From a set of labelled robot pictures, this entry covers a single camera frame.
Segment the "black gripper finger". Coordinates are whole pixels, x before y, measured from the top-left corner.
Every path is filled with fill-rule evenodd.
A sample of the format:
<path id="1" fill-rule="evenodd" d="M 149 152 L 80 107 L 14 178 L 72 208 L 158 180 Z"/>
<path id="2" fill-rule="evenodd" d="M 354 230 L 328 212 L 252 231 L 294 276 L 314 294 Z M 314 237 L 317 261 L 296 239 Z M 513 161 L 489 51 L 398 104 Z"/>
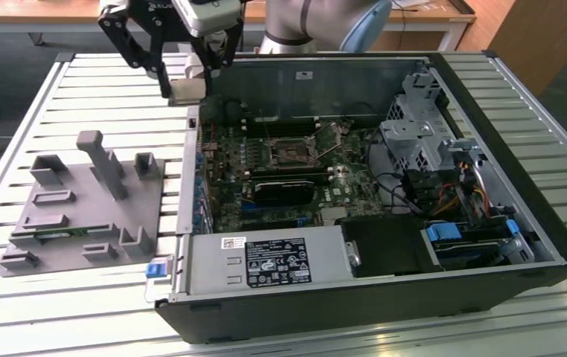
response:
<path id="1" fill-rule="evenodd" d="M 213 71 L 232 66 L 236 49 L 242 38 L 242 28 L 244 21 L 237 19 L 236 24 L 222 31 L 225 37 L 217 49 L 210 46 L 204 37 L 192 40 L 192 48 L 204 67 L 205 96 L 212 93 Z"/>
<path id="2" fill-rule="evenodd" d="M 145 50 L 137 43 L 126 27 L 125 6 L 105 6 L 98 15 L 98 26 L 130 68 L 142 68 L 148 77 L 158 82 L 161 96 L 168 98 L 172 89 L 162 62 L 162 30 L 150 31 L 150 47 Z"/>

